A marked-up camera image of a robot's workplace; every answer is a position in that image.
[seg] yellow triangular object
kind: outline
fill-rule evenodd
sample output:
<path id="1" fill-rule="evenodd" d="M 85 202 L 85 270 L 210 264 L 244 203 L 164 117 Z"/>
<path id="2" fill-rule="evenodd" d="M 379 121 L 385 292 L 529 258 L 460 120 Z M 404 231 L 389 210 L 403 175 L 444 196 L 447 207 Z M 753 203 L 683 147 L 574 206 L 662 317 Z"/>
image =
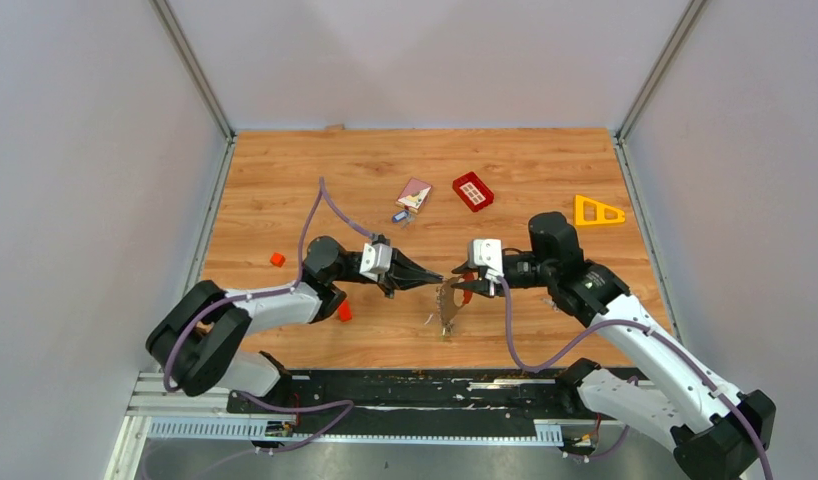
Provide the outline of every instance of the yellow triangular object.
<path id="1" fill-rule="evenodd" d="M 595 208 L 595 219 L 586 220 L 585 207 L 587 205 Z M 613 212 L 615 218 L 606 218 L 606 212 Z M 590 225 L 615 225 L 624 223 L 624 211 L 620 208 L 611 207 L 605 203 L 598 202 L 589 197 L 574 195 L 574 226 L 585 227 Z"/>

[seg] wooden surface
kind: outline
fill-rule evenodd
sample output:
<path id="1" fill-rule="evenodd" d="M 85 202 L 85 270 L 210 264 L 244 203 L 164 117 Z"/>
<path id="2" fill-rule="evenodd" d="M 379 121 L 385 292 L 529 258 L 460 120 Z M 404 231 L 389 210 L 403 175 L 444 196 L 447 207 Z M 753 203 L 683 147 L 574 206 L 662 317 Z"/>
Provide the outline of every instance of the wooden surface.
<path id="1" fill-rule="evenodd" d="M 451 190 L 456 177 L 475 171 L 494 191 L 494 204 L 472 213 Z M 558 210 L 573 221 L 574 194 L 622 208 L 619 226 L 579 229 L 586 256 L 613 269 L 666 328 L 645 247 L 606 130 L 332 130 L 252 132 L 238 145 L 206 260 L 204 278 L 223 288 L 258 288 L 292 280 L 303 221 L 326 178 L 345 214 L 382 232 L 420 265 L 450 276 L 465 260 L 473 238 L 501 238 L 504 247 L 529 249 L 527 221 Z M 433 190 L 417 220 L 406 229 L 391 223 L 395 198 L 410 177 Z M 322 202 L 307 237 L 336 238 L 360 250 L 363 237 Z M 269 263 L 273 252 L 284 267 Z M 436 320 L 435 286 L 397 292 L 393 300 L 372 285 L 341 284 L 353 320 L 336 317 L 288 326 L 245 339 L 249 351 L 265 350 L 287 367 L 509 367 L 503 299 L 475 296 L 456 318 L 453 337 L 442 339 Z M 515 342 L 522 359 L 538 363 L 582 331 L 571 317 L 541 301 L 543 289 L 514 291 Z M 629 361 L 593 336 L 566 356 L 604 365 Z"/>

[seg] robotic arm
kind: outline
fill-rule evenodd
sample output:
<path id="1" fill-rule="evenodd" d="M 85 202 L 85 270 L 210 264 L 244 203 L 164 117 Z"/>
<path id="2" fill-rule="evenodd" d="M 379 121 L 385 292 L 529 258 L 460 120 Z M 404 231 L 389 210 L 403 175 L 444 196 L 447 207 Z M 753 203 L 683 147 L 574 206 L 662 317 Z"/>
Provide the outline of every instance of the robotic arm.
<path id="1" fill-rule="evenodd" d="M 162 365 L 175 355 L 171 377 L 189 396 L 225 387 L 264 397 L 283 378 L 290 381 L 290 375 L 267 353 L 239 352 L 245 336 L 330 317 L 347 298 L 336 282 L 374 284 L 392 298 L 397 290 L 443 280 L 393 248 L 383 235 L 375 235 L 361 252 L 347 251 L 332 237 L 321 236 L 306 252 L 296 286 L 222 290 L 211 280 L 197 283 L 147 338 L 147 351 Z M 211 329 L 192 330 L 175 348 L 187 326 L 213 304 L 216 308 L 200 320 Z"/>
<path id="2" fill-rule="evenodd" d="M 758 445 L 727 402 L 741 412 L 764 449 L 771 439 L 773 402 L 759 390 L 742 393 L 665 332 L 611 270 L 583 257 L 577 232 L 561 213 L 536 215 L 528 228 L 531 251 L 501 249 L 500 240 L 473 240 L 468 261 L 453 273 L 476 271 L 479 279 L 454 288 L 486 297 L 504 296 L 510 287 L 547 288 L 559 310 L 612 342 L 659 389 L 632 386 L 580 359 L 560 374 L 559 383 L 569 386 L 582 406 L 673 451 L 692 479 L 738 478 L 759 457 Z M 506 253 L 510 250 L 517 253 Z M 507 315 L 511 324 L 511 312 Z M 513 356 L 528 370 L 549 366 L 530 367 Z"/>

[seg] white grid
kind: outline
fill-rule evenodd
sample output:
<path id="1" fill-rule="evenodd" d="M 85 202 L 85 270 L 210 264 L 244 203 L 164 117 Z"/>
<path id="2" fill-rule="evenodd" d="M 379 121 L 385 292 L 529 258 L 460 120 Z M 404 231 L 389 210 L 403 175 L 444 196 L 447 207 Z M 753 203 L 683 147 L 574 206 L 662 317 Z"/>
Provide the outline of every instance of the white grid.
<path id="1" fill-rule="evenodd" d="M 474 205 L 478 205 L 482 203 L 483 200 L 486 199 L 486 196 L 480 193 L 480 191 L 477 190 L 477 187 L 475 187 L 472 182 L 468 182 L 462 185 L 461 187 L 459 187 L 459 190 L 462 190 L 465 193 L 465 195 L 468 196 L 468 200 L 471 200 L 471 203 L 473 203 Z"/>

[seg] red container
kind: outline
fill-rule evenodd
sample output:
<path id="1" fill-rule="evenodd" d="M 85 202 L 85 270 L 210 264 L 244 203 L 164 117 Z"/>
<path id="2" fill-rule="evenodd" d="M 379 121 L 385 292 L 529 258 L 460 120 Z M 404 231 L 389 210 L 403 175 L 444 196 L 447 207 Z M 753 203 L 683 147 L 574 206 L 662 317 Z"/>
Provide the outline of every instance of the red container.
<path id="1" fill-rule="evenodd" d="M 472 212 L 479 212 L 494 202 L 494 193 L 474 172 L 468 172 L 454 180 L 453 191 Z"/>

